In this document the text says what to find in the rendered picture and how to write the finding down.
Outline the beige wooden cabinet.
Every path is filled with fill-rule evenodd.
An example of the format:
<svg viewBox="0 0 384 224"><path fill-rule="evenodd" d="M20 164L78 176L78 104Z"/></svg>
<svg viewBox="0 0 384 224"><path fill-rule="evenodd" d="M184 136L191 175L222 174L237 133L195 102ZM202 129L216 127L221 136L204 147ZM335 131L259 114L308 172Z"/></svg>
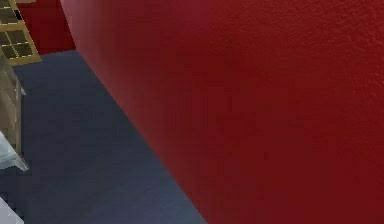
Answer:
<svg viewBox="0 0 384 224"><path fill-rule="evenodd" d="M0 50L0 132L17 154L22 154L21 103L23 89Z"/></svg>

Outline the white rounded object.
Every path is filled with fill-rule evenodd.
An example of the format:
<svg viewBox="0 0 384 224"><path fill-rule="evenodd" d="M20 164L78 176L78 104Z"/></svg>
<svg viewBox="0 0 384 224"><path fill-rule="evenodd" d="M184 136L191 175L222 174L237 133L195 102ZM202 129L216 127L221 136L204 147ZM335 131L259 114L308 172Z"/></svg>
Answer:
<svg viewBox="0 0 384 224"><path fill-rule="evenodd" d="M0 131L0 169L7 169L9 167L17 167L22 171L28 170L24 159L16 153Z"/></svg>

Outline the tan wooden lattice shelf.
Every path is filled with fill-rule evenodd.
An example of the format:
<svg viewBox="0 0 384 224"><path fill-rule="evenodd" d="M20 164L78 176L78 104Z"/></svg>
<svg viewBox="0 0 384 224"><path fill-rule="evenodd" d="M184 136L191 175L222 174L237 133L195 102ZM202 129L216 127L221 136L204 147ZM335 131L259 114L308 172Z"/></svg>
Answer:
<svg viewBox="0 0 384 224"><path fill-rule="evenodd" d="M11 66L41 61L16 0L0 0L0 50Z"/></svg>

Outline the white angular object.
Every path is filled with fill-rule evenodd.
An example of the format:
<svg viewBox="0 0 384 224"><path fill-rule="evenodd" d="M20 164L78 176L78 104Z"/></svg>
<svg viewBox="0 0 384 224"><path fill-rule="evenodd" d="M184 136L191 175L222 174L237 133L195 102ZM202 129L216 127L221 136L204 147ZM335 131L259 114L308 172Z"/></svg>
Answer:
<svg viewBox="0 0 384 224"><path fill-rule="evenodd" d="M10 208L9 205L1 197L0 224L24 224L24 220Z"/></svg>

